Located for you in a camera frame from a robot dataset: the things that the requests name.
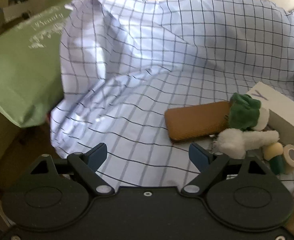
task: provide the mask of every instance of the cardboard box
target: cardboard box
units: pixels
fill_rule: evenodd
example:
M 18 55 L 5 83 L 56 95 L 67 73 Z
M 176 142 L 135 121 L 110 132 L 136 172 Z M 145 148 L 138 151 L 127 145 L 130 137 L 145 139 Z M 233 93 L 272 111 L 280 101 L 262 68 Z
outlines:
M 284 145 L 294 145 L 294 101 L 262 82 L 258 82 L 247 94 L 269 108 L 268 125 L 279 132 L 280 141 Z

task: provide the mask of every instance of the brown floor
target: brown floor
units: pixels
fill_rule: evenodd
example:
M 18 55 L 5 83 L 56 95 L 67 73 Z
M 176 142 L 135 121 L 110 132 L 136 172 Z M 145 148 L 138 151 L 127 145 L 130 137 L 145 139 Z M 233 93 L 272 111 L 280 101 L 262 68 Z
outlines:
M 0 160 L 0 188 L 12 185 L 26 168 L 42 154 L 59 158 L 50 144 L 49 125 L 22 130 Z

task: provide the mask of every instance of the white fabric with black grid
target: white fabric with black grid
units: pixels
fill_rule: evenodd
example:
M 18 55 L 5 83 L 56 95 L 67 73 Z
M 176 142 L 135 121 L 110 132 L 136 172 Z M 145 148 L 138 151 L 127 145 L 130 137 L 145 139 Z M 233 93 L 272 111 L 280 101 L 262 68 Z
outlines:
M 100 142 L 119 186 L 178 186 L 199 171 L 171 144 L 167 108 L 229 100 L 258 81 L 294 100 L 294 12 L 265 0 L 74 0 L 61 40 L 61 157 Z M 199 141 L 207 148 L 210 141 Z M 294 195 L 294 173 L 280 175 Z

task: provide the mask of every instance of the brown rectangular object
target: brown rectangular object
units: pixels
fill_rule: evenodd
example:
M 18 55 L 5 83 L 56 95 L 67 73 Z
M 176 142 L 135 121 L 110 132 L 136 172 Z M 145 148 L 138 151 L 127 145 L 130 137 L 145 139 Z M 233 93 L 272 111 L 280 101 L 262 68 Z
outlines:
M 165 122 L 173 143 L 220 133 L 228 128 L 228 101 L 168 109 Z

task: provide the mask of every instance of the white plush toy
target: white plush toy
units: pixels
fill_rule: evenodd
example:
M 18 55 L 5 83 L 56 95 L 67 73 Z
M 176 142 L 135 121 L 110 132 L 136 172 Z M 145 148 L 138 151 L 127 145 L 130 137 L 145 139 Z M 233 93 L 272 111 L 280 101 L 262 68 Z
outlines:
M 221 153 L 233 159 L 244 159 L 246 151 L 270 145 L 279 140 L 277 131 L 245 131 L 226 129 L 222 131 L 215 142 L 215 147 Z

